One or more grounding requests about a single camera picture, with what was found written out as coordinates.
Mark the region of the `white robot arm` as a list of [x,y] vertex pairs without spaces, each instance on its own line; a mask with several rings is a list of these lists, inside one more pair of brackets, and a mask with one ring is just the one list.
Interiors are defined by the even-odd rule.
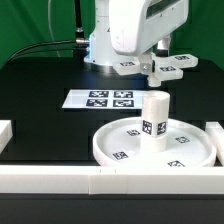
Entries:
[[189,0],[95,0],[95,29],[84,62],[103,72],[126,70],[138,56],[184,24]]

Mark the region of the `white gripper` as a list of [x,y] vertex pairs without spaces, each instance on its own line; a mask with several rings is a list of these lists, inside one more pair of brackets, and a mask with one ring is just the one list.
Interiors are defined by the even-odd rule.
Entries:
[[150,74],[152,54],[145,51],[157,43],[156,54],[168,55],[169,34],[186,22],[188,8],[189,0],[109,0],[113,49],[126,56],[141,54],[140,73]]

